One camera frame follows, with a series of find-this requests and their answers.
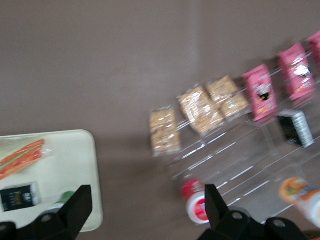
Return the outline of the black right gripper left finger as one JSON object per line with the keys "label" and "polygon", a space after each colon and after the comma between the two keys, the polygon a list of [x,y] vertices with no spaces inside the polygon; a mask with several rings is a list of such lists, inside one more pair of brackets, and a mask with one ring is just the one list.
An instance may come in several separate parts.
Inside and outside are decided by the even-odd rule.
{"label": "black right gripper left finger", "polygon": [[43,212],[31,224],[34,240],[74,240],[93,211],[92,188],[82,185],[59,209]]}

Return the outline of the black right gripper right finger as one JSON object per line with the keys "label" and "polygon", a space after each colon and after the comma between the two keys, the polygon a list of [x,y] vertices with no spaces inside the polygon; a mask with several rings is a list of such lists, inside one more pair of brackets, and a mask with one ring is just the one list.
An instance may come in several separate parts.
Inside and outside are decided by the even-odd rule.
{"label": "black right gripper right finger", "polygon": [[205,212],[210,228],[200,240],[248,240],[250,219],[243,212],[230,210],[213,184],[205,185]]}

